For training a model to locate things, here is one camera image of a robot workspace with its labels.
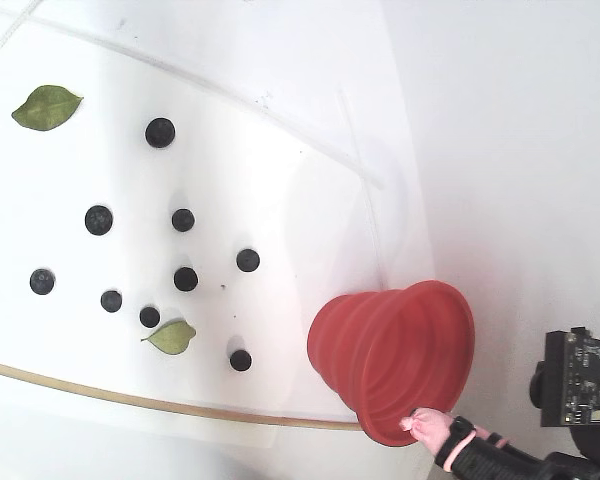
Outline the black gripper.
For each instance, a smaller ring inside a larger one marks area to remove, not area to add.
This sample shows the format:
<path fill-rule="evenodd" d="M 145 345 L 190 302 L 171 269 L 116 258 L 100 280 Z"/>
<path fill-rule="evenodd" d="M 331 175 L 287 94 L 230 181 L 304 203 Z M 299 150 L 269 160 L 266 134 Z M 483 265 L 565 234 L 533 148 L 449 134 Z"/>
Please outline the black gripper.
<path fill-rule="evenodd" d="M 544 459 L 540 479 L 600 479 L 600 425 L 571 427 L 570 434 L 580 456 L 550 453 Z M 479 430 L 478 436 L 498 449 L 509 444 L 495 432 Z"/>

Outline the pink sleeved gripper finger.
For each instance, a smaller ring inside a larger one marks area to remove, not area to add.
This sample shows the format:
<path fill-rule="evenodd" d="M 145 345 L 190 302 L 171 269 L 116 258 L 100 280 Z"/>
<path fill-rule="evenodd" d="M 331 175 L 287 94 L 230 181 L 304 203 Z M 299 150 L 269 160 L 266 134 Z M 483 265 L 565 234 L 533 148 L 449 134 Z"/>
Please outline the pink sleeved gripper finger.
<path fill-rule="evenodd" d="M 537 479 L 541 461 L 509 444 L 498 449 L 478 436 L 477 426 L 462 416 L 418 408 L 401 420 L 401 429 L 422 443 L 434 463 L 457 479 Z"/>

